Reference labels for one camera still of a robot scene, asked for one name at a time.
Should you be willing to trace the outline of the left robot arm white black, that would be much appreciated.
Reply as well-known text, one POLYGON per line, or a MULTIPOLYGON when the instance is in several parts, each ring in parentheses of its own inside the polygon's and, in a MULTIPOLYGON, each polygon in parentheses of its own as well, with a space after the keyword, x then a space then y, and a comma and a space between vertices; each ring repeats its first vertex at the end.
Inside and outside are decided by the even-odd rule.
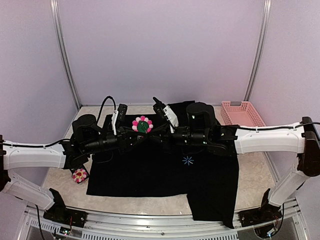
POLYGON ((57 190, 43 188, 16 174, 15 168, 49 167, 64 170, 80 170, 90 155, 119 150, 125 153, 133 149, 149 130, 139 132, 137 127, 118 126, 122 117, 115 111, 111 118, 112 130, 104 132, 92 114, 80 116, 72 123, 70 139, 50 144, 22 144, 0 141, 0 191, 37 205, 44 210, 47 220, 82 228, 87 213, 66 207, 57 190))

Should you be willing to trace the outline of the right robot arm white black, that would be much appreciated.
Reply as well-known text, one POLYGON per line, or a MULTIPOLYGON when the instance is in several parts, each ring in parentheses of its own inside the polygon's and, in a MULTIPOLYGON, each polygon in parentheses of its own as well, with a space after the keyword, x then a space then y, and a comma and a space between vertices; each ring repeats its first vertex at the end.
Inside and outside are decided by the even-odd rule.
POLYGON ((186 107, 187 125, 180 126, 169 105, 157 98, 153 100, 153 110, 167 123, 149 135, 162 143, 164 149, 171 150, 174 146, 203 148, 223 157, 253 152, 297 154, 297 163, 274 188, 264 193, 260 207, 239 212, 242 227, 283 218, 286 199, 306 180, 320 174, 320 137, 315 128, 316 122, 310 117, 282 126, 219 125, 211 105, 195 102, 186 107))

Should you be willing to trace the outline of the black t-shirt blue logo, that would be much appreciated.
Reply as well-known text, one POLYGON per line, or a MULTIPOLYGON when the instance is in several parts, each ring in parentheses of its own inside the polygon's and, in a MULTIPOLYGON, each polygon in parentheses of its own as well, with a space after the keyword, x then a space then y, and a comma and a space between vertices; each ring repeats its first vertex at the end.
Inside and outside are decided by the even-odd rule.
POLYGON ((195 221, 218 221, 233 227, 239 163, 203 147, 174 146, 165 152, 152 140, 133 150, 92 157, 86 193, 99 197, 170 197, 186 195, 195 221))

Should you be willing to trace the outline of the pink plastic basket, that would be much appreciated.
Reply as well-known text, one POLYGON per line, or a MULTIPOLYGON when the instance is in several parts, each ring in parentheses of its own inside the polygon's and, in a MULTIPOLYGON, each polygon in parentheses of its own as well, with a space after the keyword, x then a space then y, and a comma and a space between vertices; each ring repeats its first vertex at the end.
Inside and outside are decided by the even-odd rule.
POLYGON ((220 114, 226 125, 265 127, 265 123, 249 101, 222 101, 220 114))

